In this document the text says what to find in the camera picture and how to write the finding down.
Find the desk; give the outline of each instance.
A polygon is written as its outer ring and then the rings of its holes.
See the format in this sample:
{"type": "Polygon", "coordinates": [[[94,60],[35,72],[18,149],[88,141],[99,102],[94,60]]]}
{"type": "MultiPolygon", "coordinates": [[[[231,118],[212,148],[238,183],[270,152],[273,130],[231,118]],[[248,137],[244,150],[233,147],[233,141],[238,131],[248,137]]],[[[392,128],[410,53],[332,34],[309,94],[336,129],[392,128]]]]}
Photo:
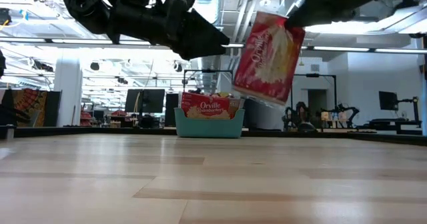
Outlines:
{"type": "Polygon", "coordinates": [[[109,115],[108,117],[110,117],[111,121],[119,121],[120,122],[119,127],[133,127],[133,121],[136,120],[136,118],[131,118],[130,116],[121,116],[121,115],[109,115]]]}
{"type": "Polygon", "coordinates": [[[399,119],[379,119],[369,122],[369,128],[377,131],[396,131],[398,135],[422,135],[421,130],[402,130],[403,125],[421,126],[421,121],[403,121],[399,119]]]}
{"type": "Polygon", "coordinates": [[[13,144],[2,223],[427,223],[425,147],[100,133],[13,144]]]}

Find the black monitor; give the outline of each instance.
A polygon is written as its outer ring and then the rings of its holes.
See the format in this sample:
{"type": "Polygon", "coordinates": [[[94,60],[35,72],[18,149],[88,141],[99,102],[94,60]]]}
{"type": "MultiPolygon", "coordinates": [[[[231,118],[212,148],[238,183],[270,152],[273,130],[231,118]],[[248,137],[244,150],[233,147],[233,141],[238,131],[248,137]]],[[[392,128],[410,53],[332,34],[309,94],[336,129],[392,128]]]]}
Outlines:
{"type": "Polygon", "coordinates": [[[94,117],[96,120],[103,119],[103,118],[104,118],[104,111],[97,111],[97,110],[94,110],[94,111],[93,111],[93,117],[94,117]]]}
{"type": "Polygon", "coordinates": [[[175,127],[175,108],[179,105],[179,94],[166,94],[165,127],[175,127]]]}
{"type": "Polygon", "coordinates": [[[125,111],[163,113],[164,99],[164,89],[130,89],[127,91],[125,111]]]}
{"type": "Polygon", "coordinates": [[[381,110],[398,111],[398,95],[396,93],[380,91],[381,110]]]}

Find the red popcorn box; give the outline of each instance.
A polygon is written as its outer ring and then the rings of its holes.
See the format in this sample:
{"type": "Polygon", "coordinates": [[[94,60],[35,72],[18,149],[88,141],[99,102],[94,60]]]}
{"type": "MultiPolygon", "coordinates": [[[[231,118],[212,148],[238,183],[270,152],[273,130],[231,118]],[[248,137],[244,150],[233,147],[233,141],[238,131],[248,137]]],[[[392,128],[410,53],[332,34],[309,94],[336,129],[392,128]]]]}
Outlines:
{"type": "Polygon", "coordinates": [[[306,32],[288,19],[258,12],[234,79],[234,89],[285,105],[306,32]]]}
{"type": "Polygon", "coordinates": [[[233,119],[239,106],[239,99],[182,93],[181,108],[192,119],[233,119]]]}

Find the ceiling duct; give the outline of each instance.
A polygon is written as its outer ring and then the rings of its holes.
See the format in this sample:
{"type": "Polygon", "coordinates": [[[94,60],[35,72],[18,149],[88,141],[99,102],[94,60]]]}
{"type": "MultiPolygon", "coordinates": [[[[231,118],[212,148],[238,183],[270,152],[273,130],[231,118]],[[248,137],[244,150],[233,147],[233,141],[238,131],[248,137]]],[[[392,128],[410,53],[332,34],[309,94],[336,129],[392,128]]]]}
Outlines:
{"type": "Polygon", "coordinates": [[[218,22],[220,0],[195,0],[193,8],[210,23],[218,22]]]}
{"type": "MultiPolygon", "coordinates": [[[[220,0],[195,0],[193,8],[200,12],[200,14],[210,23],[218,23],[220,16],[220,0]]],[[[201,68],[202,69],[217,69],[220,68],[216,62],[219,58],[215,57],[202,57],[201,68]]],[[[205,92],[210,92],[216,86],[216,75],[212,74],[201,74],[202,85],[205,88],[205,92]]]]}

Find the teal basket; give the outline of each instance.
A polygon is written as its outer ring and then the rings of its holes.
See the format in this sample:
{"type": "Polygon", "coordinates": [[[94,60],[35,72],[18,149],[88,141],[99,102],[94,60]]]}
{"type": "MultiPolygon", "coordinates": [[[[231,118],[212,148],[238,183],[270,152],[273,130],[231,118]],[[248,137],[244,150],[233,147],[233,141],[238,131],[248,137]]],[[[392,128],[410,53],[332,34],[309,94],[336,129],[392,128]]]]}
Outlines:
{"type": "Polygon", "coordinates": [[[175,108],[176,132],[180,137],[239,138],[245,110],[239,109],[231,120],[190,119],[175,108]]]}

